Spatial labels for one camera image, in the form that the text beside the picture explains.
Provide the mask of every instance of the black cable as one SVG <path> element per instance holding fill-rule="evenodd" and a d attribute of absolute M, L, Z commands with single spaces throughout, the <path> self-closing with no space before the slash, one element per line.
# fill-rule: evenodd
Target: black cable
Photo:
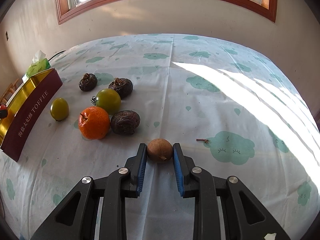
<path fill-rule="evenodd" d="M 57 54 L 53 55 L 48 61 L 52 60 L 55 56 L 61 54 L 62 52 L 65 52 L 65 50 L 58 52 Z"/>

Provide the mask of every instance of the wooden chair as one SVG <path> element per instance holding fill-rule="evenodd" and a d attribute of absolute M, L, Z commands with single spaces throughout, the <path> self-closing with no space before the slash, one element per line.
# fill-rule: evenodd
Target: wooden chair
<path fill-rule="evenodd" d="M 6 104 L 8 101 L 6 99 L 6 97 L 9 94 L 14 94 L 14 92 L 17 90 L 17 83 L 20 79 L 18 78 L 15 82 L 10 83 L 10 85 L 7 87 L 7 89 L 4 91 L 4 93 L 2 94 L 2 96 L 0 97 L 0 103 L 1 104 Z"/>

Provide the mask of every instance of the white tablecloth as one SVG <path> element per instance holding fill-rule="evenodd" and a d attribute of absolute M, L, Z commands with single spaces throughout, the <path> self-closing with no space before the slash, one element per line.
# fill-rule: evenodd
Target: white tablecloth
<path fill-rule="evenodd" d="M 320 134 L 295 87 L 262 54 L 214 38 L 149 34 L 90 41 L 50 63 L 63 81 L 54 98 L 68 101 L 69 117 L 52 119 L 50 102 L 18 163 L 0 153 L 6 220 L 20 239 L 29 239 L 82 177 L 108 176 L 155 138 L 179 142 L 213 176 L 239 177 L 292 240 L 319 211 Z M 84 73 L 98 78 L 90 92 L 78 86 Z M 132 81 L 121 110 L 136 111 L 140 125 L 132 136 L 110 132 L 89 141 L 77 128 L 79 113 L 115 77 Z M 126 201 L 128 239 L 192 239 L 193 213 L 172 162 L 148 160 L 141 196 Z"/>

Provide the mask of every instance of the dried fruit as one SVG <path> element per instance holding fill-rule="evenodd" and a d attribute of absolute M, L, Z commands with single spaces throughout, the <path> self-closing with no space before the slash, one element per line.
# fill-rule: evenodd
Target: dried fruit
<path fill-rule="evenodd" d="M 82 111 L 78 120 L 82 135 L 90 140 L 102 139 L 110 129 L 108 113 L 101 107 L 91 106 Z"/>
<path fill-rule="evenodd" d="M 111 118 L 111 129 L 116 134 L 134 134 L 140 124 L 140 116 L 131 110 L 116 113 Z"/>
<path fill-rule="evenodd" d="M 121 106 L 121 98 L 119 94 L 109 88 L 99 91 L 97 96 L 91 99 L 91 102 L 95 106 L 103 108 L 111 115 L 118 112 Z"/>
<path fill-rule="evenodd" d="M 172 158 L 172 145 L 165 139 L 154 139 L 148 143 L 147 155 L 156 163 L 165 163 Z"/>
<path fill-rule="evenodd" d="M 120 95 L 120 98 L 123 99 L 131 94 L 133 84 L 131 80 L 127 78 L 115 78 L 109 85 L 109 88 L 116 91 Z"/>
<path fill-rule="evenodd" d="M 50 107 L 50 114 L 56 121 L 62 121 L 69 115 L 69 105 L 63 98 L 56 98 Z"/>
<path fill-rule="evenodd" d="M 84 74 L 79 82 L 79 87 L 82 91 L 90 91 L 96 87 L 98 80 L 94 74 Z"/>

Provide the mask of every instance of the blue gripper pad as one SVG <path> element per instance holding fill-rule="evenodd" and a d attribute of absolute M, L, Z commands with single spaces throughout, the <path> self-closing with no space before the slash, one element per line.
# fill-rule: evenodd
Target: blue gripper pad
<path fill-rule="evenodd" d="M 146 150 L 144 150 L 142 153 L 141 160 L 140 160 L 138 177 L 137 177 L 137 191 L 136 192 L 137 192 L 138 196 L 140 196 L 140 193 L 142 191 L 144 173 L 146 172 L 146 165 L 147 165 L 147 152 L 146 152 Z"/>
<path fill-rule="evenodd" d="M 178 186 L 178 191 L 180 193 L 180 196 L 184 196 L 184 183 L 183 183 L 183 174 L 182 174 L 182 169 L 180 166 L 179 158 L 178 158 L 178 153 L 176 148 L 173 148 L 173 166 L 174 166 L 174 173 L 176 174 L 176 180 L 177 180 L 177 186 Z"/>

